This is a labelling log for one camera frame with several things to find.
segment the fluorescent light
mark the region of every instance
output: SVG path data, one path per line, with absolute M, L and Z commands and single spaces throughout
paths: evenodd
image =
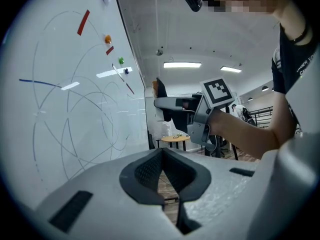
M 117 70 L 118 70 L 119 73 L 123 73 L 125 69 L 128 69 L 129 72 L 132 71 L 132 68 L 130 66 L 129 67 L 118 68 Z M 117 74 L 117 71 L 113 69 L 113 70 L 105 71 L 103 73 L 96 74 L 96 76 L 98 78 L 105 78 L 105 77 L 116 75 L 116 74 Z
M 165 69 L 171 68 L 200 68 L 200 62 L 165 62 L 163 67 Z
M 78 85 L 80 85 L 80 83 L 78 83 L 78 82 L 73 82 L 72 84 L 69 84 L 69 85 L 67 85 L 67 86 L 65 86 L 65 87 L 62 87 L 61 90 L 62 90 L 62 91 L 68 90 L 68 89 L 70 89 L 70 88 L 72 88 L 72 87 L 75 87 L 75 86 L 78 86 Z
M 235 73 L 240 73 L 242 70 L 240 69 L 236 69 L 236 68 L 232 68 L 232 67 L 227 67 L 227 66 L 223 66 L 220 70 L 222 71 L 229 71 L 229 72 L 235 72 Z

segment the ceiling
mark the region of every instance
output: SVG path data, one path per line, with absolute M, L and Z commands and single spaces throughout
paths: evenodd
M 269 88 L 269 90 L 266 91 L 262 91 L 262 87 L 263 86 L 267 86 Z M 260 98 L 262 96 L 265 96 L 269 93 L 272 92 L 272 88 L 274 87 L 274 82 L 273 81 L 269 81 L 243 95 L 240 96 L 241 99 L 241 103 L 247 103 L 249 98 L 253 98 L 253 99 L 257 99 Z
M 233 91 L 244 93 L 239 88 L 256 78 L 272 79 L 271 58 L 279 26 L 270 15 L 212 12 L 207 7 L 193 12 L 185 0 L 119 3 L 147 87 L 158 76 L 165 85 L 196 84 L 223 76 Z M 157 56 L 157 49 L 163 55 Z M 164 68 L 170 59 L 202 65 L 199 69 Z M 242 72 L 223 72 L 222 66 Z

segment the black slot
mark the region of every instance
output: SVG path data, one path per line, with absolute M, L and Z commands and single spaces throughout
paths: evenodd
M 182 98 L 175 99 L 175 106 L 182 107 L 183 106 L 183 99 Z
M 49 223 L 56 228 L 67 233 L 72 225 L 76 222 L 80 213 L 88 204 L 93 196 L 87 191 L 78 191 L 58 212 L 53 216 Z
M 158 148 L 128 164 L 120 173 L 120 185 L 137 203 L 164 208 L 165 200 L 157 193 L 162 170 L 179 195 L 176 227 L 183 234 L 198 229 L 201 225 L 188 219 L 183 203 L 199 199 L 211 183 L 210 172 L 201 164 L 167 148 Z
M 229 172 L 247 177 L 252 177 L 255 174 L 255 171 L 253 170 L 245 170 L 241 168 L 231 168 Z

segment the wooden table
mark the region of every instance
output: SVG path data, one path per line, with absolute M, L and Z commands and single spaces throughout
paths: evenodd
M 167 136 L 161 138 L 163 142 L 169 142 L 170 148 L 172 148 L 172 142 L 175 142 L 175 146 L 179 149 L 179 142 L 183 142 L 183 150 L 186 151 L 186 141 L 190 140 L 190 136 L 179 136 L 178 138 L 174 138 L 175 136 Z

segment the wooden floor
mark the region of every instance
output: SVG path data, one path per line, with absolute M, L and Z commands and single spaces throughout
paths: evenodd
M 237 151 L 239 161 L 255 162 L 257 160 L 255 158 L 251 157 L 250 155 L 245 154 L 244 152 L 242 152 L 239 149 L 237 149 L 236 151 Z M 200 155 L 204 155 L 204 153 L 205 153 L 205 151 L 198 152 L 198 154 L 200 154 Z M 225 157 L 222 159 L 235 160 L 235 156 L 234 156 L 233 151 L 227 151 L 227 152 L 223 151 L 223 153 L 224 153 Z M 172 187 L 166 174 L 163 171 L 162 171 L 160 178 L 159 178 L 158 193 L 160 195 L 162 195 L 164 198 L 174 198 L 174 197 L 178 196 L 177 192 Z M 173 224 L 176 224 L 176 222 L 177 222 L 178 209 L 179 209 L 179 200 L 165 201 L 164 212 Z

